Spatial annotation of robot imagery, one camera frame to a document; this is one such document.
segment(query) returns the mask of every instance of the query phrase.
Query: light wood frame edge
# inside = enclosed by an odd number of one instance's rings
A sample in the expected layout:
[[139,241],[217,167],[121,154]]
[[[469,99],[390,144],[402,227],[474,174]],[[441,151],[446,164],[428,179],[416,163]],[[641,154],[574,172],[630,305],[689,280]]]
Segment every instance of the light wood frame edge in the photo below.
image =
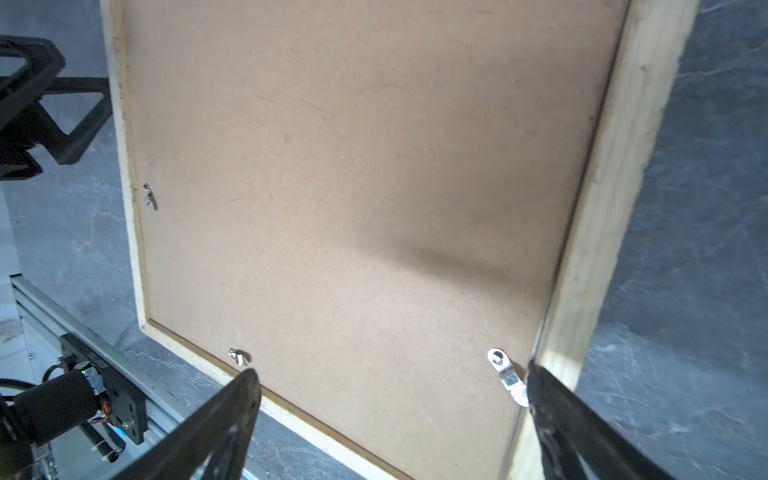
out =
[[[698,0],[631,0],[616,64],[591,149],[574,220],[535,358],[575,388],[617,261],[643,170],[669,98]],[[221,384],[237,371],[147,318],[137,208],[141,192],[130,162],[120,0],[101,0],[121,186],[140,329]],[[363,478],[408,478],[340,433],[265,389],[261,409]],[[529,415],[521,415],[502,477],[541,477],[541,452]]]
[[[699,0],[631,0],[534,358],[575,389]],[[543,478],[531,416],[502,478]]]

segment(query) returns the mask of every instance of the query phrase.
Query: black cable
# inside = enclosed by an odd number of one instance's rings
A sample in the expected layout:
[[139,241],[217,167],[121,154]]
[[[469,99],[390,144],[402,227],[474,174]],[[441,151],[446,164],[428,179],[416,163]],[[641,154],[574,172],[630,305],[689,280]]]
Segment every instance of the black cable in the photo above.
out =
[[[50,376],[51,372],[53,372],[56,369],[55,367],[58,366],[59,365],[54,365],[45,371],[45,375],[43,376],[44,381],[47,380],[45,377]],[[29,390],[35,386],[36,385],[34,383],[25,382],[23,380],[0,379],[0,387],[5,387],[6,389]],[[102,456],[106,457],[110,463],[118,459],[120,454],[113,450],[107,441],[104,440],[104,437],[102,437],[99,432],[97,432],[96,429],[91,426],[90,423],[82,422],[79,427],[80,431],[83,432],[86,437],[88,437],[88,440],[91,440],[91,443],[96,446],[98,452],[101,453]]]
[[48,367],[47,370],[45,370],[45,373],[43,373],[43,382],[47,382],[49,378],[51,378],[51,374],[56,369],[62,369],[61,365],[51,365]]

